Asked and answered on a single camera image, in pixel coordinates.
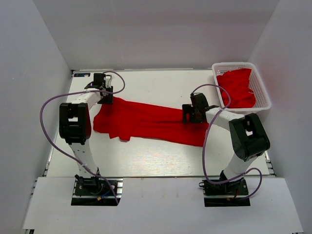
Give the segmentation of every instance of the white platform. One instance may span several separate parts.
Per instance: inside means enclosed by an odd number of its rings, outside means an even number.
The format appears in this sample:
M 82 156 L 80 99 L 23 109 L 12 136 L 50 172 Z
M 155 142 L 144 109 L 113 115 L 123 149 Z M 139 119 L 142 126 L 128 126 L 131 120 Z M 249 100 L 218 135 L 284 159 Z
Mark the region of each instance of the white platform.
M 126 88 L 116 97 L 172 108 L 181 108 L 182 104 L 190 103 L 190 93 L 199 85 L 214 84 L 211 70 L 122 71 L 120 74 L 126 81 Z M 93 73 L 87 78 L 73 78 L 70 92 L 82 91 L 92 80 Z M 117 91 L 122 87 L 122 82 L 115 76 L 112 85 Z M 216 88 L 203 87 L 199 92 L 205 94 L 209 104 L 220 105 Z M 67 101 L 73 101 L 76 97 L 69 96 Z M 91 119 L 99 109 L 100 105 L 91 109 Z M 56 144 L 73 154 L 59 135 Z M 201 147 L 136 137 L 132 137 L 128 142 L 121 142 L 119 138 L 109 139 L 108 134 L 93 131 L 90 147 L 95 163 L 103 176 L 203 176 Z M 217 126 L 212 127 L 206 147 L 208 175 L 218 176 L 232 155 L 230 133 Z M 260 156 L 251 167 L 259 168 L 264 175 L 269 174 L 264 156 Z M 76 162 L 57 150 L 53 151 L 47 176 L 73 177 L 77 173 Z
M 250 190 L 258 178 L 247 178 Z M 125 178 L 117 207 L 71 206 L 75 178 L 39 178 L 24 229 L 35 234 L 291 234 L 302 227 L 282 178 L 250 207 L 204 207 L 200 178 Z

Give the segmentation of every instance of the robotic arm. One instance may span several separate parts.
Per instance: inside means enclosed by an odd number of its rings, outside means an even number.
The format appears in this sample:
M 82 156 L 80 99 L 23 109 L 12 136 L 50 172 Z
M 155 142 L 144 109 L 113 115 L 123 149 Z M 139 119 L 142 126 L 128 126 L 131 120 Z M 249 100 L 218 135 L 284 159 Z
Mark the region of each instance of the robotic arm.
M 209 106 L 202 93 L 191 94 L 192 104 L 182 105 L 183 122 L 189 119 L 191 123 L 211 123 L 216 113 L 221 110 L 218 106 Z M 270 148 L 270 141 L 261 121 L 256 114 L 241 115 L 223 111 L 215 119 L 214 124 L 231 133 L 234 155 L 229 165 L 221 172 L 218 181 L 225 181 L 245 173 L 251 163 Z M 223 185 L 211 185 L 204 181 L 204 188 L 217 188 L 218 195 L 228 195 L 237 190 L 245 181 L 237 178 Z
M 107 76 L 102 73 L 94 73 L 94 81 L 89 83 L 85 89 L 87 91 L 106 90 L 112 92 L 113 87 L 110 86 L 110 82 L 107 82 Z M 99 170 L 93 161 L 89 145 L 92 130 L 89 110 L 97 103 L 112 104 L 113 95 L 99 92 L 85 93 L 73 102 L 62 103 L 59 107 L 59 134 L 61 138 L 69 144 L 75 157 L 87 165 L 95 174 L 99 174 Z M 80 178 L 92 177 L 79 163 L 78 167 Z

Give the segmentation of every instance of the red garment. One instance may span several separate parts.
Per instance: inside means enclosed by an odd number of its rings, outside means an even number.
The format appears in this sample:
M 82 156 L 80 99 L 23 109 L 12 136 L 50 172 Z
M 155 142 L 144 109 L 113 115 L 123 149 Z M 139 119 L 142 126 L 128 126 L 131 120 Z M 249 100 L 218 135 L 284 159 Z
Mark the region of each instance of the red garment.
M 251 69 L 243 68 L 228 71 L 222 76 L 217 76 L 218 84 L 224 88 L 231 97 L 229 108 L 252 108 L 255 105 L 254 91 L 249 86 Z M 226 93 L 221 90 L 224 105 L 229 103 Z
M 208 123 L 182 123 L 182 110 L 125 101 L 114 97 L 112 105 L 102 105 L 93 121 L 93 129 L 110 138 L 130 137 L 162 139 L 202 146 Z

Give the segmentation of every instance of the plastic basket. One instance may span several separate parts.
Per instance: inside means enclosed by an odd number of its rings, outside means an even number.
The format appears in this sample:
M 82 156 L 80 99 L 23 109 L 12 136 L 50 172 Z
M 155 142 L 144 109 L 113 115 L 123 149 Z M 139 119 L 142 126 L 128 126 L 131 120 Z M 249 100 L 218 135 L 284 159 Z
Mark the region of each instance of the plastic basket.
M 252 70 L 249 77 L 249 88 L 253 90 L 256 103 L 252 108 L 227 108 L 228 111 L 240 113 L 240 114 L 250 114 L 256 113 L 261 110 L 268 110 L 271 108 L 271 101 L 267 90 L 264 87 L 262 79 L 255 67 L 250 62 L 221 62 L 215 63 L 212 66 L 214 81 L 215 84 L 218 85 L 218 81 L 216 79 L 217 76 L 223 75 L 227 71 L 232 71 L 236 69 L 242 68 L 250 68 Z M 217 88 L 218 96 L 220 99 L 221 106 L 224 107 L 224 103 L 221 97 L 220 89 Z

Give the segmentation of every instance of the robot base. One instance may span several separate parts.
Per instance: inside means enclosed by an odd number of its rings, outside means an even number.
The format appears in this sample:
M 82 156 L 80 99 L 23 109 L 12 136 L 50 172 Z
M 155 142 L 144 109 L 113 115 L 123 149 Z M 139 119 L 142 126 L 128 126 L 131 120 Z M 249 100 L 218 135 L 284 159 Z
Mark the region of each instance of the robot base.
M 72 206 L 116 206 L 116 200 L 108 184 L 101 179 L 76 177 Z M 118 201 L 122 193 L 122 179 L 108 180 Z
M 249 198 L 241 199 L 249 194 L 244 178 L 226 184 L 211 184 L 203 180 L 199 186 L 204 190 L 205 207 L 250 206 Z

